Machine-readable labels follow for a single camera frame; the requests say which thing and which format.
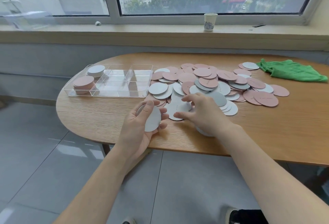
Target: left hand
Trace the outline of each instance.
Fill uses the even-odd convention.
[[[167,123],[160,123],[159,127],[152,132],[145,132],[145,123],[150,116],[153,107],[159,105],[159,100],[143,101],[136,105],[126,116],[115,146],[120,148],[123,155],[129,160],[136,160],[146,150],[153,134],[167,127]],[[138,116],[138,109],[145,105]],[[160,108],[161,120],[169,118],[166,108]]]

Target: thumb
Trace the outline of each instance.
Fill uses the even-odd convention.
[[[140,114],[137,116],[137,118],[142,119],[142,121],[145,123],[147,118],[152,113],[153,107],[154,107],[154,102],[147,101],[146,105],[144,106]]]
[[[182,118],[182,119],[186,119],[186,120],[190,120],[193,117],[194,113],[191,112],[175,112],[174,113],[174,117],[176,118]]]

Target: shoe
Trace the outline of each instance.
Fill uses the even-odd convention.
[[[228,208],[225,216],[225,224],[240,224],[237,220],[238,209]]]
[[[122,224],[136,224],[135,220],[133,218],[125,218]]]

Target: forearm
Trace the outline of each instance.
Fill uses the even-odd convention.
[[[271,159],[240,126],[217,135],[270,224],[325,223],[329,206]]]
[[[128,167],[114,146],[54,223],[106,223]]]

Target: right hand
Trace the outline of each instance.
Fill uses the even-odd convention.
[[[192,102],[195,105],[194,112],[176,112],[174,117],[191,121],[203,131],[218,136],[234,124],[225,116],[211,97],[202,93],[189,94],[182,101]]]

